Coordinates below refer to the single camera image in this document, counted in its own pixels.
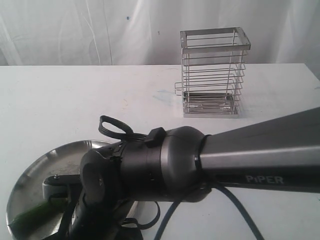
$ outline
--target stainless steel utensil holder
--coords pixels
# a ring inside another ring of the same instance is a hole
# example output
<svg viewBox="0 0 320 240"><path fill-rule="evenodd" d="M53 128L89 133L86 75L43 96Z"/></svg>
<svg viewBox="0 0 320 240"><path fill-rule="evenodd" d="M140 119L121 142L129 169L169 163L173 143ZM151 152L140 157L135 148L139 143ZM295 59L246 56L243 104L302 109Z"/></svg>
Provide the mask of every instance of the stainless steel utensil holder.
<svg viewBox="0 0 320 240"><path fill-rule="evenodd" d="M251 44L241 27L181 31L181 82L187 118L236 118Z"/></svg>

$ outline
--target white table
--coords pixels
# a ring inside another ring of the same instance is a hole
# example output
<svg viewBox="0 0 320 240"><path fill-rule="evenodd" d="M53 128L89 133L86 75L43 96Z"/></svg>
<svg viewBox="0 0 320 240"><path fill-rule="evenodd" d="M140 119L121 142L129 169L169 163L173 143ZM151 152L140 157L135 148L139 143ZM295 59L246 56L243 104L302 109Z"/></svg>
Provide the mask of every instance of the white table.
<svg viewBox="0 0 320 240"><path fill-rule="evenodd" d="M138 133L189 125L216 134L320 106L320 82L304 64L248 64L245 74L241 117L201 119L182 117L181 97L173 93L178 65L0 67L1 239L11 239L5 219L11 189L33 161L78 140L114 141L98 132L100 115ZM266 240L319 239L320 194L231 190ZM162 217L169 205L160 204ZM155 214L151 202L137 211L141 223ZM153 239L158 226L143 231L144 238ZM201 202L182 203L163 239L254 237L233 204L213 191Z"/></svg>

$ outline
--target stainless steel plate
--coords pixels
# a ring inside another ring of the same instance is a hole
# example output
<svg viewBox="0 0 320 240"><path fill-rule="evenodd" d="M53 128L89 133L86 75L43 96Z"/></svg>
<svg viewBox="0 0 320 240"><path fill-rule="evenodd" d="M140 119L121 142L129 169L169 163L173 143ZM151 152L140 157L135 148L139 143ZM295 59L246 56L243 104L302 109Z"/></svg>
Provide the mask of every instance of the stainless steel plate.
<svg viewBox="0 0 320 240"><path fill-rule="evenodd" d="M6 222L11 223L19 214L44 201L42 182L45 178L58 175L79 174L79 165L83 155L90 149L108 145L97 140L76 141L60 146L41 156L29 166L13 187L6 208ZM38 228L27 239L40 240L58 230L62 214Z"/></svg>

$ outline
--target white backdrop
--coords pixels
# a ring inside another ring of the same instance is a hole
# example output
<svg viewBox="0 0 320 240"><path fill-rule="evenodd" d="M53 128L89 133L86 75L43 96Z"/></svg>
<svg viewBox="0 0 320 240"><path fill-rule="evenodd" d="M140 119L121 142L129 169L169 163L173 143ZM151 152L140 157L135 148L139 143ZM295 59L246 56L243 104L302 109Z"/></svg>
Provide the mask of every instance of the white backdrop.
<svg viewBox="0 0 320 240"><path fill-rule="evenodd" d="M238 26L320 78L320 0L0 0L0 65L180 64L181 30Z"/></svg>

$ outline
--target wire rack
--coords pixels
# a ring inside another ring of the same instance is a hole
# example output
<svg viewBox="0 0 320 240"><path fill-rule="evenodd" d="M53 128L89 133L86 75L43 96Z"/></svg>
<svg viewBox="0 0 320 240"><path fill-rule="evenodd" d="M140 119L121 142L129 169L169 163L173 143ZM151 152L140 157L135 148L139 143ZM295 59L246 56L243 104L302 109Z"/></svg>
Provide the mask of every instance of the wire rack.
<svg viewBox="0 0 320 240"><path fill-rule="evenodd" d="M181 31L183 116L236 118L251 44L241 27Z"/></svg>

